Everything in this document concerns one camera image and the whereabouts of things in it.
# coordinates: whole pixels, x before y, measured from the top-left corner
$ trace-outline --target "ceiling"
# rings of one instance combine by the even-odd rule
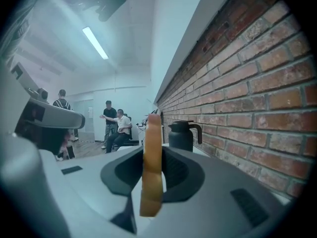
[[[30,30],[19,44],[20,61],[37,84],[61,76],[124,70],[125,66],[150,66],[155,0],[126,0],[106,21],[98,6],[75,13],[64,0],[39,0]],[[89,26],[109,59],[103,60],[82,29]]]

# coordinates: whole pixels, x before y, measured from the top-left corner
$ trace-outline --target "black shirt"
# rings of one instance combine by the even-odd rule
[[[70,104],[65,99],[58,99],[54,101],[53,106],[70,110]]]
[[[110,118],[116,118],[117,117],[117,111],[114,108],[105,109],[104,110],[104,116],[110,117]],[[106,120],[106,124],[115,124],[115,121],[109,121]]]

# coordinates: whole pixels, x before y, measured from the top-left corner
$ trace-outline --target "fluorescent light tube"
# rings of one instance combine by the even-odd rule
[[[98,51],[99,55],[104,59],[108,59],[109,57],[105,53],[105,51],[100,46],[99,42],[97,41],[96,37],[94,36],[93,32],[91,31],[90,27],[87,26],[83,29],[84,34],[87,36],[88,40],[94,46],[94,48]]]

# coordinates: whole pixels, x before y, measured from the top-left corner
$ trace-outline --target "seated man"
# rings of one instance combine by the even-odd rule
[[[122,109],[118,109],[117,118],[106,117],[105,115],[100,116],[109,121],[115,121],[118,123],[118,132],[112,134],[107,141],[106,153],[110,153],[112,149],[112,144],[115,143],[117,146],[122,146],[124,141],[130,136],[130,128],[132,128],[132,123],[128,117],[124,115]]]

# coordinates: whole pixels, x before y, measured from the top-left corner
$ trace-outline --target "kettle handle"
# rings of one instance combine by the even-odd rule
[[[195,128],[195,129],[197,129],[197,132],[198,132],[198,143],[199,144],[202,144],[202,142],[203,142],[203,137],[202,137],[202,128],[198,125],[198,124],[190,124],[189,125],[189,128]]]

